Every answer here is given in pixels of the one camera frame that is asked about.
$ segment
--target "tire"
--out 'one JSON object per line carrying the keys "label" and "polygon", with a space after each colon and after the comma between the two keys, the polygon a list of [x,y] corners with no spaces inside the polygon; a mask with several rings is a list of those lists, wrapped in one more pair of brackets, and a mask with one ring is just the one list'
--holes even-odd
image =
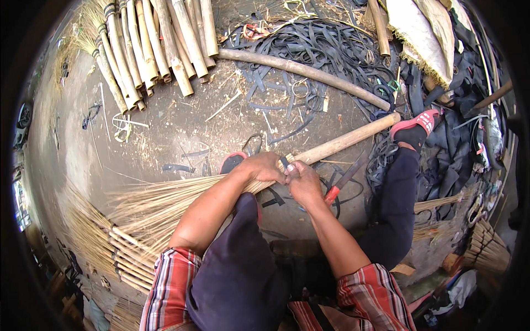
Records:
{"label": "tire", "polygon": [[20,116],[20,121],[18,122],[19,128],[24,129],[30,126],[31,120],[33,118],[33,108],[30,105],[26,105]]}

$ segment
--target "dirt floor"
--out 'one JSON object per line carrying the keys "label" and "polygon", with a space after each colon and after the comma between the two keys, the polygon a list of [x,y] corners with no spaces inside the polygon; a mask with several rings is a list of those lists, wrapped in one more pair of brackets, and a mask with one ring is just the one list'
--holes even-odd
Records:
{"label": "dirt floor", "polygon": [[[258,8],[258,3],[245,1],[237,6],[234,2],[222,2],[219,5],[217,26],[222,31],[233,28],[245,21]],[[267,5],[273,11],[281,11],[281,1],[272,1]],[[146,98],[147,109],[133,112],[131,120],[149,125],[149,128],[134,126],[128,142],[119,143],[112,137],[115,128],[111,119],[118,113],[106,82],[98,69],[88,74],[94,61],[89,54],[79,53],[75,64],[70,67],[69,77],[64,88],[57,89],[51,83],[54,56],[57,45],[48,50],[41,82],[34,98],[33,123],[29,140],[24,151],[25,172],[23,181],[28,190],[31,217],[48,236],[52,256],[58,265],[66,260],[60,252],[56,239],[68,246],[68,236],[62,224],[68,220],[64,214],[65,187],[70,181],[81,194],[103,214],[109,214],[106,194],[126,190],[128,185],[155,183],[202,176],[205,156],[183,158],[183,153],[201,151],[210,148],[209,160],[211,173],[217,174],[223,158],[231,152],[241,150],[247,138],[254,133],[265,133],[269,127],[261,113],[256,113],[244,96],[238,97],[219,115],[205,122],[227,100],[232,98],[238,88],[244,92],[249,85],[244,78],[235,73],[231,61],[218,61],[211,71],[211,83],[201,84],[192,80],[194,94],[182,98],[173,82],[158,84],[154,96]],[[272,82],[281,82],[281,76]],[[284,140],[270,150],[281,155],[297,154],[338,137],[352,129],[367,123],[360,110],[349,95],[328,88],[329,110],[319,113],[306,130]],[[264,97],[269,105],[287,105],[283,94],[269,90]],[[83,119],[94,103],[104,104],[92,125],[82,129]],[[300,125],[300,118],[293,116],[286,120],[285,110],[271,111],[267,115],[271,128],[277,129],[273,137],[283,136]],[[330,160],[353,162],[363,150],[370,151],[372,140],[366,139],[330,157]],[[196,168],[194,173],[163,171],[166,164],[179,164]],[[347,164],[339,164],[342,169]],[[319,168],[319,174],[329,179],[333,168],[328,164]],[[370,195],[364,171],[354,177],[363,184],[364,191],[354,200],[341,206],[339,221],[353,233],[366,227],[365,199]],[[281,196],[288,197],[288,190],[274,185]],[[347,199],[359,193],[360,187],[347,184],[340,198]],[[259,194],[261,201],[272,199],[272,194],[264,191]],[[296,202],[286,199],[286,204],[277,204],[263,210],[262,227],[278,232],[290,239],[314,239],[315,231],[307,214],[298,208]],[[448,235],[436,240],[422,240],[413,245],[406,260],[417,271],[412,277],[398,277],[398,281],[407,286],[431,274],[438,269],[443,258],[452,250],[451,244],[458,241],[455,233],[462,235],[462,218],[456,217],[447,227]],[[267,240],[277,239],[264,234]],[[76,252],[81,267],[85,266],[82,252]],[[117,297],[124,297],[141,305],[146,296],[133,288],[110,279],[112,295],[101,287],[98,280],[83,279],[83,290],[96,298],[103,310],[111,312]]]}

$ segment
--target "black sock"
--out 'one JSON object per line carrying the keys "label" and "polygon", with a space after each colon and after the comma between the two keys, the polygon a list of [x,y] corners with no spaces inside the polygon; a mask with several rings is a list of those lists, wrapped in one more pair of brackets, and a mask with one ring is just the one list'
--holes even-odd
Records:
{"label": "black sock", "polygon": [[394,140],[396,143],[402,141],[410,144],[420,154],[421,146],[427,139],[427,133],[421,125],[416,125],[410,129],[402,129],[395,133]]}

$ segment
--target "hand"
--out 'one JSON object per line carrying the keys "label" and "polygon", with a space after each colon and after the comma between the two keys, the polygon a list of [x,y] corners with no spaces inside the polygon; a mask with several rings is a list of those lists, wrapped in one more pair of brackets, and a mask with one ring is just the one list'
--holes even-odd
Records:
{"label": "hand", "polygon": [[313,168],[302,161],[294,161],[284,173],[291,195],[305,210],[309,212],[325,205],[319,176]]}
{"label": "hand", "polygon": [[249,181],[277,181],[280,184],[285,184],[285,175],[278,169],[278,161],[280,161],[278,154],[261,152],[246,158],[238,167],[248,171]]}

